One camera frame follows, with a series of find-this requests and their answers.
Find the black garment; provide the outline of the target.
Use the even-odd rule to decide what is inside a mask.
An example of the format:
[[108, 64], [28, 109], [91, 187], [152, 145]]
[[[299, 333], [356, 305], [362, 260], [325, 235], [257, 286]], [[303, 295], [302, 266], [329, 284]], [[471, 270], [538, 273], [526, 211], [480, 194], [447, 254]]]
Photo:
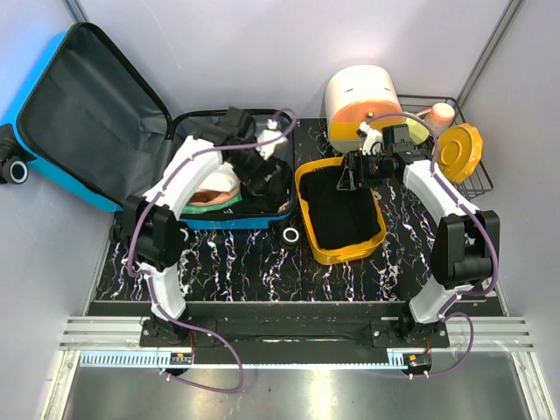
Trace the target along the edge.
[[360, 244], [381, 232], [372, 193], [365, 189], [338, 191], [341, 173], [341, 167], [327, 166], [305, 173], [299, 182], [321, 249]]

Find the white fluffy towel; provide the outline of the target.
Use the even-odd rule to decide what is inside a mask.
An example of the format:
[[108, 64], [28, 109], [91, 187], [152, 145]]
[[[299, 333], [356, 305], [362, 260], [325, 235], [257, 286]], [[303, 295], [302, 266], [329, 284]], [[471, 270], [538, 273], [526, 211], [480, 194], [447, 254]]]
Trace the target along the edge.
[[208, 175], [197, 188], [197, 193], [218, 192], [230, 193], [240, 188], [241, 181], [230, 163], [223, 163]]

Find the yellow plastic basket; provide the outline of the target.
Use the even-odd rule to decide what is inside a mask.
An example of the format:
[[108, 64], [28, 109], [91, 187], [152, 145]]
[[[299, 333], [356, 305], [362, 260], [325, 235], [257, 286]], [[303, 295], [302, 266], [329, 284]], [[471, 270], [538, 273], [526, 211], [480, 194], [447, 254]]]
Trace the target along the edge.
[[375, 192], [339, 191], [342, 157], [302, 164], [295, 173], [304, 229], [315, 260], [333, 265], [369, 257], [386, 226]]

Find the green tie-dye cloth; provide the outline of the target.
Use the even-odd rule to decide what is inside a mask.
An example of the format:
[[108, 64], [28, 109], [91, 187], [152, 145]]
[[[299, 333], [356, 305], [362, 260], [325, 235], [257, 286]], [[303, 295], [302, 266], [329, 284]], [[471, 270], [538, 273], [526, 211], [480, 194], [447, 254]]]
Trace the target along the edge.
[[231, 207], [233, 204], [236, 204], [241, 200], [242, 200], [242, 196], [240, 194], [237, 194], [221, 203], [216, 203], [211, 205], [198, 205], [194, 203], [189, 203], [184, 207], [182, 214], [205, 214], [212, 211], [218, 211], [221, 209], [225, 209], [227, 207]]

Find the blue fish-print suitcase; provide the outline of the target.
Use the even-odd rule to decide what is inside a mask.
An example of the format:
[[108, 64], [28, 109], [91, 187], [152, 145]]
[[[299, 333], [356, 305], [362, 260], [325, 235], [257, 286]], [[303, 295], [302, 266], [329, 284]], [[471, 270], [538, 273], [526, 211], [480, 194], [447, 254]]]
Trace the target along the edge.
[[133, 198], [163, 176], [187, 136], [212, 136], [227, 109], [172, 117], [107, 34], [89, 23], [52, 39], [1, 126], [1, 180], [42, 173], [115, 215], [114, 241], [137, 233]]

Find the black clothes pile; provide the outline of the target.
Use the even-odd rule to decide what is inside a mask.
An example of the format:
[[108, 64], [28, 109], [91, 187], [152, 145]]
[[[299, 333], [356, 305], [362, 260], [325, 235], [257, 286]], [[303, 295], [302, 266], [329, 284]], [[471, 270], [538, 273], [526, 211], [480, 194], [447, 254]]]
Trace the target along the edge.
[[290, 166], [277, 157], [265, 161], [264, 171], [241, 184], [241, 199], [227, 209], [232, 214], [276, 214], [290, 200]]

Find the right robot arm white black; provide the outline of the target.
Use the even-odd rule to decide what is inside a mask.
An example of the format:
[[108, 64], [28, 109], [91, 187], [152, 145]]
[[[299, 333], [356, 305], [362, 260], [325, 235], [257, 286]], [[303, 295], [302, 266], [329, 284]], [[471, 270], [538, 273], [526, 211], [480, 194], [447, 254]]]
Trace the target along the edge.
[[344, 156], [338, 190], [366, 189], [383, 179], [398, 179], [437, 223], [430, 277], [398, 319], [398, 339], [416, 347], [437, 332], [457, 300], [478, 296], [479, 284], [496, 281], [500, 219], [457, 192], [432, 155], [411, 141], [407, 125], [377, 130], [363, 122], [356, 133], [363, 144]]

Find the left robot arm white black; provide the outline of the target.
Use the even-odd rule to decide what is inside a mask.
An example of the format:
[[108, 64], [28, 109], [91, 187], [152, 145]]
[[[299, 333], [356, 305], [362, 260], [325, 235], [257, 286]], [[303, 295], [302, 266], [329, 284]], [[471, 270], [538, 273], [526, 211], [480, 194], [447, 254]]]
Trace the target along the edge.
[[152, 311], [163, 321], [158, 336], [172, 347], [188, 338], [189, 325], [179, 317], [186, 309], [180, 294], [177, 264], [183, 249], [181, 216], [200, 185], [228, 163], [244, 186], [250, 210], [241, 217], [262, 218], [279, 213], [290, 200], [291, 185], [283, 161], [273, 154], [294, 130], [291, 120], [281, 130], [278, 110], [258, 136], [252, 112], [229, 108], [214, 124], [200, 125], [177, 149], [162, 178], [143, 196], [129, 196], [123, 208], [122, 237], [129, 241], [128, 272], [148, 284]]

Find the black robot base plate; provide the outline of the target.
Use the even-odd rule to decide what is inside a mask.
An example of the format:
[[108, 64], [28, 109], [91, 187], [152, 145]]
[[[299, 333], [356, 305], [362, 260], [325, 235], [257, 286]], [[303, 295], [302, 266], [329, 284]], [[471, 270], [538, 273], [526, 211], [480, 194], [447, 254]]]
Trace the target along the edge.
[[239, 343], [329, 340], [433, 349], [450, 345], [443, 324], [417, 326], [402, 302], [190, 302], [178, 320]]

